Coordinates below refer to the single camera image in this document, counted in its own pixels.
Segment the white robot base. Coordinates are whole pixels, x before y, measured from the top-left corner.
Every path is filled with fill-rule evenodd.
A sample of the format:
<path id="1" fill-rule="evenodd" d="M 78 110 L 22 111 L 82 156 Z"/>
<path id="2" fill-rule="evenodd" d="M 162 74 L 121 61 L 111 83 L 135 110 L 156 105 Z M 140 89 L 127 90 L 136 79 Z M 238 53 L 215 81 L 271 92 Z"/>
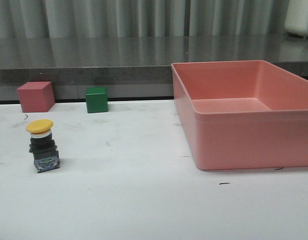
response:
<path id="1" fill-rule="evenodd" d="M 308 0 L 290 0 L 284 29 L 291 35 L 308 38 Z"/>

